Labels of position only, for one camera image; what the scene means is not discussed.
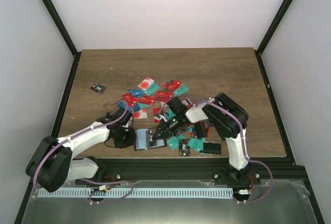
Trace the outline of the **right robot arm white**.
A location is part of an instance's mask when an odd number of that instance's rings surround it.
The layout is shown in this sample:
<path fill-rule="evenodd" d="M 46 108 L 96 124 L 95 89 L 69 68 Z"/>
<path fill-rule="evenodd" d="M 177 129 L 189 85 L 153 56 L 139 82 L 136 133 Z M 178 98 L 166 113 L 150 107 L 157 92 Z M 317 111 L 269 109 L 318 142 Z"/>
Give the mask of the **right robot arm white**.
<path fill-rule="evenodd" d="M 209 121 L 220 138 L 226 141 L 229 152 L 229 176 L 232 182 L 242 184 L 249 173 L 249 157 L 246 148 L 246 128 L 248 113 L 225 93 L 219 93 L 208 101 L 198 101 L 187 107 L 174 96 L 166 104 L 174 113 L 167 120 L 158 113 L 159 124 L 150 139 L 157 140 L 178 136 L 186 130 L 188 124 Z"/>

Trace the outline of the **black leather card holder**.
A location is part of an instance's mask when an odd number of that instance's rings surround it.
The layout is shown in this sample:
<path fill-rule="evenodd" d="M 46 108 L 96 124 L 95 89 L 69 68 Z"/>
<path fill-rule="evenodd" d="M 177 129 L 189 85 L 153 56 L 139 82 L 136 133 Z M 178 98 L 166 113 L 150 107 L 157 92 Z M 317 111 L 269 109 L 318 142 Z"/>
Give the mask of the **black leather card holder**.
<path fill-rule="evenodd" d="M 155 128 L 137 129 L 136 140 L 134 142 L 135 151 L 145 151 L 155 148 L 167 147 L 166 139 L 153 140 Z"/>

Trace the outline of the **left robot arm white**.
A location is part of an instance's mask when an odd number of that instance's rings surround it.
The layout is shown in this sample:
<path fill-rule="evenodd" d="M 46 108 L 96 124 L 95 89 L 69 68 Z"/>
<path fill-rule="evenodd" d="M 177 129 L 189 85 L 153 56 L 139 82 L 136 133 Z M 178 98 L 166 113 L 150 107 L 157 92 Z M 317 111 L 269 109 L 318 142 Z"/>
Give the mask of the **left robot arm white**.
<path fill-rule="evenodd" d="M 64 137 L 43 138 L 30 159 L 25 173 L 35 188 L 54 192 L 64 183 L 89 179 L 99 185 L 106 172 L 93 158 L 76 159 L 90 147 L 112 139 L 115 148 L 126 148 L 135 141 L 133 114 L 126 108 L 107 113 L 86 128 Z"/>

